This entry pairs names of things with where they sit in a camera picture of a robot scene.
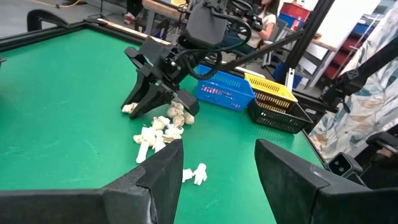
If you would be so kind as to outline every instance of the yellow basket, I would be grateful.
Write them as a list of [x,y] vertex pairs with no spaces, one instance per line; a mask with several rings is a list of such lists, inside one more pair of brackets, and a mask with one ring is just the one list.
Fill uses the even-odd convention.
[[257,103],[262,108],[286,113],[298,102],[296,97],[284,85],[249,73],[244,74],[244,79],[250,83]]

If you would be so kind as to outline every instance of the robotic arm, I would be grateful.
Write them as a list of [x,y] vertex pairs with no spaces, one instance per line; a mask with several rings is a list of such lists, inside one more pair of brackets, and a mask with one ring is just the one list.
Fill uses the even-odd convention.
[[[232,1],[240,9],[252,11],[248,3]],[[173,99],[184,105],[190,114],[195,116],[199,112],[197,99],[188,91],[181,90],[179,83],[188,74],[198,80],[211,78],[221,66],[221,52],[246,44],[251,37],[251,27],[242,19],[227,15],[225,7],[226,0],[204,0],[197,4],[190,12],[185,33],[178,38],[177,45],[163,46],[148,37],[139,50],[128,47],[124,51],[137,67],[137,82],[122,105],[138,103],[130,114],[131,119],[170,104]],[[238,45],[219,48],[227,22],[247,30],[246,39]],[[193,68],[210,53],[216,54],[215,66],[207,74],[198,75]]]
[[362,89],[371,75],[396,57],[398,57],[398,37],[376,52],[358,68],[340,75],[324,89],[321,99],[333,107],[336,107],[339,103],[343,103],[344,109],[349,113],[345,97],[351,96]]

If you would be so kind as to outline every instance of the blue basket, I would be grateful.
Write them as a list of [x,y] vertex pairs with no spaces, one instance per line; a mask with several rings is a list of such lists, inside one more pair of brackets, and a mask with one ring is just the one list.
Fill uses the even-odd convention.
[[[204,75],[211,68],[199,65],[198,74]],[[254,99],[254,92],[248,81],[218,71],[208,80],[200,80],[197,98],[226,108],[242,111]]]
[[279,13],[278,18],[287,22],[286,27],[288,27],[288,28],[292,28],[294,21],[300,21],[300,23],[297,27],[301,27],[304,24],[304,21],[301,21],[300,19],[297,19],[296,17],[290,16],[287,14],[283,14],[283,13]]

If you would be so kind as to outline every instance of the blue container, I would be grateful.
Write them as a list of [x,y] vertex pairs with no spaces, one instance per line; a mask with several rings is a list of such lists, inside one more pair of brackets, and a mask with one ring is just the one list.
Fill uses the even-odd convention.
[[[209,67],[198,66],[199,75],[210,70]],[[196,94],[200,100],[236,111],[244,110],[255,97],[248,81],[220,71],[208,80],[199,80]]]
[[354,29],[353,29],[353,32],[354,32],[355,34],[358,34],[358,35],[364,35],[364,34],[366,33],[367,29],[369,28],[369,26],[370,26],[370,25],[358,23],[358,24],[355,25],[355,27],[354,27]]
[[301,27],[304,24],[304,21],[301,21],[300,19],[297,19],[296,17],[279,13],[278,16],[279,19],[282,19],[283,21],[287,22],[286,27],[292,28],[294,21],[300,21],[300,24],[297,27]]
[[[272,74],[272,77],[277,79],[280,75],[280,73],[282,72],[282,69],[284,67],[283,63],[279,63],[278,66],[276,66],[276,69],[274,71],[274,73]],[[301,79],[303,79],[303,77],[299,76],[299,75],[294,75],[294,79],[293,79],[293,88],[297,88],[298,85],[301,82]]]

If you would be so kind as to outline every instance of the red container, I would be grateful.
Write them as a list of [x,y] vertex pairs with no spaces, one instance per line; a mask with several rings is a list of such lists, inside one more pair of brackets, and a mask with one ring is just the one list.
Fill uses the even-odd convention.
[[301,21],[306,21],[311,11],[304,9],[299,4],[285,2],[280,12],[296,18],[300,17]]

